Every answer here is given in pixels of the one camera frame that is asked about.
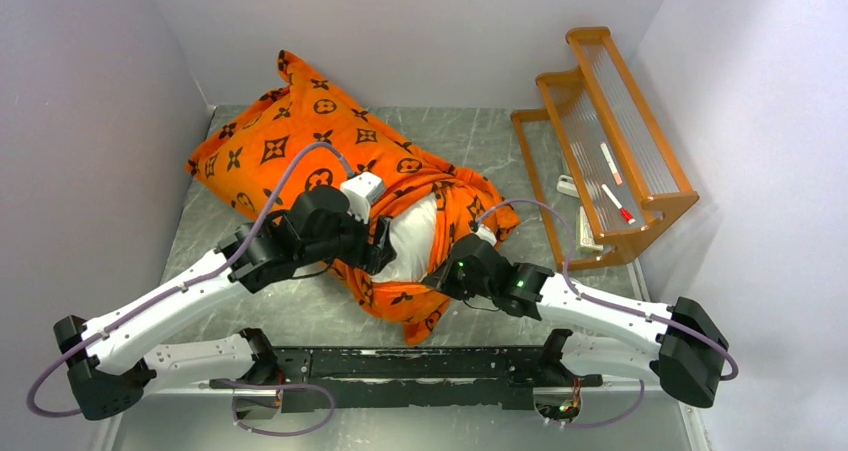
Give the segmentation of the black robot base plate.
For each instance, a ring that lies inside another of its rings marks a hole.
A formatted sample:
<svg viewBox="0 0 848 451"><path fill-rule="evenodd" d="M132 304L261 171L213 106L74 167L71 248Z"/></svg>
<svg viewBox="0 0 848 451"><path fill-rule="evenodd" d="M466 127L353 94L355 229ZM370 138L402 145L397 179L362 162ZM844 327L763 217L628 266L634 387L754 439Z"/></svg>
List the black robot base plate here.
<svg viewBox="0 0 848 451"><path fill-rule="evenodd" d="M533 410L548 390L598 387L598 375L569 372L543 346L345 348L278 347L276 363L241 377L251 385L294 384L284 413L326 409L496 406Z"/></svg>

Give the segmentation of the white pillow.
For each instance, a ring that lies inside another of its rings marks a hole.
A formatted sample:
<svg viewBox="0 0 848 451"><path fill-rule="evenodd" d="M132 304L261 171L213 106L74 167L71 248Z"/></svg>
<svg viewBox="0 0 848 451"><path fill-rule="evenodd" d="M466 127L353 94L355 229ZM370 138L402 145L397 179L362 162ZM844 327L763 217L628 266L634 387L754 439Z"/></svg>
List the white pillow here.
<svg viewBox="0 0 848 451"><path fill-rule="evenodd" d="M371 276L375 283L418 283L428 273L430 254L435 242L437 204L434 193L416 201L392 219L390 243L396 257L380 272Z"/></svg>

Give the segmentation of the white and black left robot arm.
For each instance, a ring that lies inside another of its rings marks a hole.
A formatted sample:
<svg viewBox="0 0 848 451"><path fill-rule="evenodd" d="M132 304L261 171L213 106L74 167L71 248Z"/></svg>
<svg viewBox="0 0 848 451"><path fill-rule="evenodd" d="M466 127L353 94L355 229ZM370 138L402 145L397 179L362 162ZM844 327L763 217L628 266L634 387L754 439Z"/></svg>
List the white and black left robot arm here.
<svg viewBox="0 0 848 451"><path fill-rule="evenodd" d="M240 226L186 271L118 310L57 322L54 333L82 415L102 420L156 392L201 381L270 385L281 372L257 328L214 341L170 344L169 338L220 305L306 278L313 264L382 270L395 257L390 221L372 219L370 210L384 191L370 173L339 187L316 186L289 208Z"/></svg>

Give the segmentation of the orange patterned pillowcase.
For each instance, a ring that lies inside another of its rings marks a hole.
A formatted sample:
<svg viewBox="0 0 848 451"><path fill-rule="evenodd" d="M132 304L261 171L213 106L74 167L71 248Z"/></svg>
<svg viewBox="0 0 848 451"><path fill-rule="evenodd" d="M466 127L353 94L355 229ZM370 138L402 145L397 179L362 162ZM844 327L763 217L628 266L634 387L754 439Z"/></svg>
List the orange patterned pillowcase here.
<svg viewBox="0 0 848 451"><path fill-rule="evenodd" d="M491 229L498 242L519 225L514 208L479 172L413 143L294 53L280 51L276 66L283 86L265 92L214 132L184 166L236 211L254 219L271 193L277 194L275 208L286 209L315 186L338 187L350 173L371 172L386 186L372 206L373 217L393 219L435 194L428 273L475 221ZM375 283L371 274L341 261L334 262L332 272L365 312L399 324L409 345L428 338L450 304L422 280Z"/></svg>

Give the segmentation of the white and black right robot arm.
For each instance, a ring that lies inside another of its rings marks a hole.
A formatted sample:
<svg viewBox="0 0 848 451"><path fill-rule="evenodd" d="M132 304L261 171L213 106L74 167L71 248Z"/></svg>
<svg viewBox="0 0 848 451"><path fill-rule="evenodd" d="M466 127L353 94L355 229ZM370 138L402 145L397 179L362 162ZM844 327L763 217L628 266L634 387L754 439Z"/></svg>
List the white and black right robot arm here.
<svg viewBox="0 0 848 451"><path fill-rule="evenodd" d="M596 385L602 377L641 380L697 408L713 406L721 382L734 378L729 343L704 308L625 298L549 268L511 263L476 235L461 238L424 284L458 301L488 299L516 318L551 326L533 387Z"/></svg>

